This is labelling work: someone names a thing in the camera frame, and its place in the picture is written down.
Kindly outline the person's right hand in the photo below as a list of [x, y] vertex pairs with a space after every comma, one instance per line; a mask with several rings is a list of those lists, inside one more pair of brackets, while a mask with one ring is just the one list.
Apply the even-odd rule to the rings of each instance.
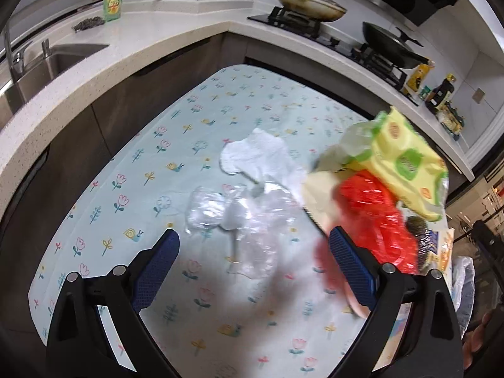
[[495, 311], [486, 312], [479, 326], [475, 330], [467, 332], [464, 336], [462, 346], [463, 368], [468, 369], [473, 362], [473, 354], [477, 352], [484, 343], [485, 328], [490, 322]]

